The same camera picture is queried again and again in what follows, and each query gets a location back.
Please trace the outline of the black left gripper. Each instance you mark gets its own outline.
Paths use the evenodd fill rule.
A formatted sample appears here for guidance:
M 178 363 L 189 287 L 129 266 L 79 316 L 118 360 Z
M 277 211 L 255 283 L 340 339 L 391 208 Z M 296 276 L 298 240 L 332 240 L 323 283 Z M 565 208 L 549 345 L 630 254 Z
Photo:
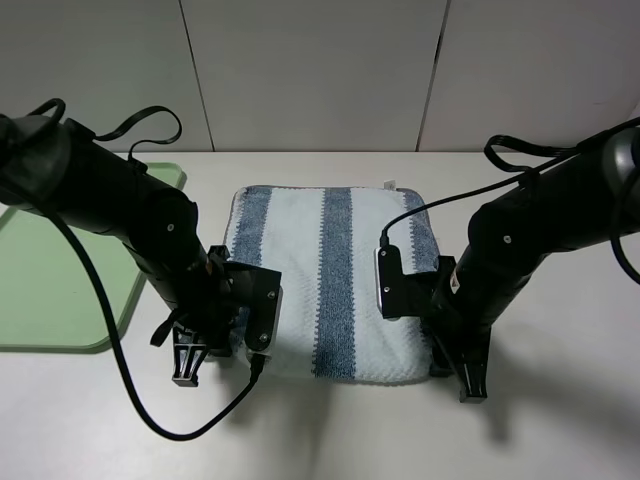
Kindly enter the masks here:
M 214 358 L 233 354 L 231 333 L 238 308 L 230 300 L 231 280 L 224 270 L 228 259 L 228 248 L 214 245 L 185 271 L 163 270 L 149 276 L 170 309 L 150 344 L 161 346 L 173 328 L 172 381 L 179 387 L 199 385 L 198 370 L 206 357 L 206 345 L 208 355 Z

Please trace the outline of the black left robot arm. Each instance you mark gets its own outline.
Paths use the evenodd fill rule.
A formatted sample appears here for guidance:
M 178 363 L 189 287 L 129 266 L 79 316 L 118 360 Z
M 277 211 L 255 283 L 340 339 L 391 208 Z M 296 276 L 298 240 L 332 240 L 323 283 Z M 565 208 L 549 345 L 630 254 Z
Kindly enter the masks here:
M 203 247 L 195 202 L 101 140 L 42 112 L 2 117 L 1 201 L 34 215 L 52 211 L 68 226 L 120 241 L 171 310 L 152 345 L 184 341 L 174 348 L 173 380 L 195 387 L 206 355 L 231 353 L 233 310 L 223 302 L 229 251 Z

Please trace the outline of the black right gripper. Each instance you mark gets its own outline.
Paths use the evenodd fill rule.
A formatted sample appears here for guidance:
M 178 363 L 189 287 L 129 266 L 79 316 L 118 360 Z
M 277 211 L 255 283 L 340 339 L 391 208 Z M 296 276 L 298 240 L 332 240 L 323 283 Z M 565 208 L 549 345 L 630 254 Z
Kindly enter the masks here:
M 461 403 L 488 397 L 486 376 L 492 325 L 505 309 L 505 276 L 475 255 L 438 258 L 424 324 L 435 338 L 430 376 L 451 376 Z

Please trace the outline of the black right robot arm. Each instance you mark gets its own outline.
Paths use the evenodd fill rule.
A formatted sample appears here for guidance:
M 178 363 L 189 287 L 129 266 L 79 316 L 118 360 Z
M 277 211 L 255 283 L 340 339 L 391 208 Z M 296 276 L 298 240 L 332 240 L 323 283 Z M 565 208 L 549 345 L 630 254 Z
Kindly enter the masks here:
M 550 255 L 639 230 L 639 129 L 602 144 L 488 202 L 471 217 L 457 261 L 441 259 L 426 319 L 434 376 L 456 376 L 463 402 L 487 397 L 491 328 Z

